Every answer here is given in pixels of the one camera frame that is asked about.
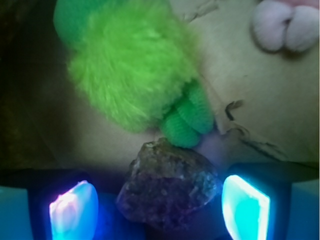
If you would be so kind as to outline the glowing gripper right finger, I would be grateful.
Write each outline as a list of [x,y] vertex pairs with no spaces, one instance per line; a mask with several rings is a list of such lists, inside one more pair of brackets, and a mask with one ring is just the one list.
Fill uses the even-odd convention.
[[286,163],[236,163],[223,181],[221,207],[233,240],[284,240],[291,185]]

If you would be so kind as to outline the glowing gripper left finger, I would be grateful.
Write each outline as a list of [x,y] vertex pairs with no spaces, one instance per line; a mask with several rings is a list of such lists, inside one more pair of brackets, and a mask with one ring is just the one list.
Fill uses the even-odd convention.
[[35,240],[92,240],[98,191],[84,171],[31,171],[29,216]]

